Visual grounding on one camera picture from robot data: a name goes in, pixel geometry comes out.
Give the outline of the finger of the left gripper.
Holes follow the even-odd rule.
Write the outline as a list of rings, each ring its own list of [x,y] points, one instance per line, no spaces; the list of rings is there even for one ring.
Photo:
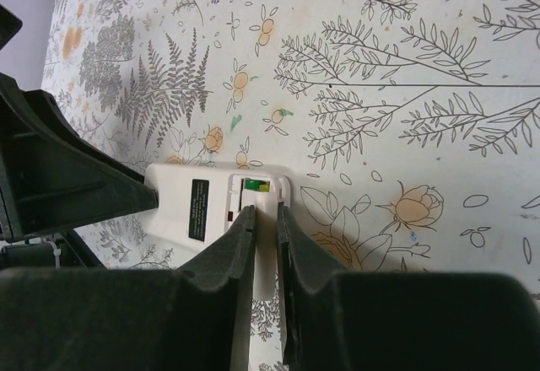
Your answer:
[[[21,30],[22,20],[6,9],[0,6],[0,49],[3,49]]]
[[[1,77],[1,236],[23,239],[155,209],[138,172],[88,142],[54,97]]]

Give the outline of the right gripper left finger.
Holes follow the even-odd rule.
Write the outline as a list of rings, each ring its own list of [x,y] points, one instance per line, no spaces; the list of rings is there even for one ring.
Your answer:
[[[4,370],[245,370],[256,212],[175,270],[1,273]]]

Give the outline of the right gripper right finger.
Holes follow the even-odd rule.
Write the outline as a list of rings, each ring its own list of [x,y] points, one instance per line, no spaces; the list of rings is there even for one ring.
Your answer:
[[[360,272],[278,209],[283,363],[292,370],[536,370],[539,313],[494,273]]]

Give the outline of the white remote control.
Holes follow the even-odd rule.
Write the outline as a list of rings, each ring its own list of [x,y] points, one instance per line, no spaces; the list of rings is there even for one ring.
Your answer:
[[[198,253],[228,231],[229,207],[239,205],[244,179],[270,183],[278,204],[290,204],[290,182],[282,174],[260,170],[151,164],[144,184],[157,192],[158,207],[140,214],[143,231]]]

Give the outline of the green battery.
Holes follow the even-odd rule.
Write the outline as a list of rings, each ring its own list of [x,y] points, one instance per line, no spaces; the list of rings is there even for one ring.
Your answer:
[[[259,192],[269,192],[270,191],[270,183],[269,182],[260,182],[258,184],[258,191]]]
[[[244,179],[243,181],[244,188],[250,191],[258,191],[261,184],[261,180]]]

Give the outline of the white remote battery cover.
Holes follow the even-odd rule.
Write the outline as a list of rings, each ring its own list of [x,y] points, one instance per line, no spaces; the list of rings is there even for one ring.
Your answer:
[[[240,304],[235,322],[232,352],[229,368],[247,370],[249,368],[250,338],[253,334],[264,340],[270,338],[269,330],[280,320],[280,308],[276,290],[277,270],[277,223],[278,193],[259,192],[242,189],[238,192],[239,205],[229,207],[234,220],[245,208],[253,219],[253,241],[248,243],[248,273],[244,286],[248,288],[240,296],[246,301]]]

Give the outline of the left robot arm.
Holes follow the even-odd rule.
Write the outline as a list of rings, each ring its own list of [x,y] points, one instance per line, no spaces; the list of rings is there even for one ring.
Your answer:
[[[97,267],[76,228],[158,206],[143,176],[84,141],[54,97],[1,76],[1,268]]]

